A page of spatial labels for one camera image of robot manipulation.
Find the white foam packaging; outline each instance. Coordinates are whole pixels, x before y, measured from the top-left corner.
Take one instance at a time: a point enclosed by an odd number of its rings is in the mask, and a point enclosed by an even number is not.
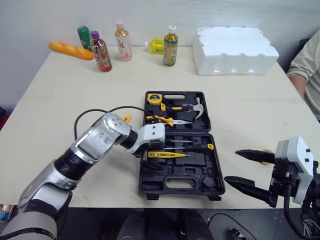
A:
[[[193,40],[198,75],[265,75],[279,57],[258,28],[204,27]]]

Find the black toolbox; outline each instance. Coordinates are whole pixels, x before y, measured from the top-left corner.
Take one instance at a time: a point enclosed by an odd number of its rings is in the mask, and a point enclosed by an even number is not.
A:
[[[196,105],[196,98],[203,105],[203,114],[198,117],[198,111],[181,111],[168,113],[161,111],[159,104],[150,104],[148,95],[157,102],[157,95],[166,106]],[[145,149],[141,153],[141,165],[139,173],[139,190],[146,194],[148,200],[158,200],[160,194],[192,194],[206,195],[211,201],[220,201],[225,192],[224,180],[219,164],[214,138],[209,131],[211,123],[208,116],[205,96],[199,91],[148,91],[145,94],[144,109],[153,115],[174,120],[193,122],[192,124],[177,124],[170,127],[165,125],[165,148],[179,148],[187,144],[213,144],[213,150],[205,152],[184,151],[183,149],[159,150]],[[144,114],[143,125],[156,123],[147,120]],[[176,158],[149,158],[148,151],[166,151],[182,153],[189,156]],[[189,183],[188,187],[169,187],[170,182],[182,181]]]

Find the red juice bottle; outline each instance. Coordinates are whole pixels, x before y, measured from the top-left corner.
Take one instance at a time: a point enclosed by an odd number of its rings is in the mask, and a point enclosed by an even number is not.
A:
[[[112,69],[110,56],[107,49],[107,44],[103,41],[97,31],[91,33],[91,49],[96,60],[96,64],[101,72],[109,72]]]

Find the beige sleeve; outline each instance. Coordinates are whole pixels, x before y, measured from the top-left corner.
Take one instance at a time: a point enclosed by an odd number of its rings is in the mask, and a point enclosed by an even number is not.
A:
[[[320,67],[320,30],[304,45],[303,49],[292,60],[287,76],[303,76],[306,81]]]

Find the bread loaf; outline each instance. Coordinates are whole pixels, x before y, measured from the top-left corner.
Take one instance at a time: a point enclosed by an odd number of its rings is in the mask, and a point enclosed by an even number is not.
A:
[[[63,42],[57,42],[57,41],[50,42],[49,48],[59,53],[68,54],[80,59],[86,59],[86,60],[94,59],[94,55],[91,51],[81,47],[63,43]]]

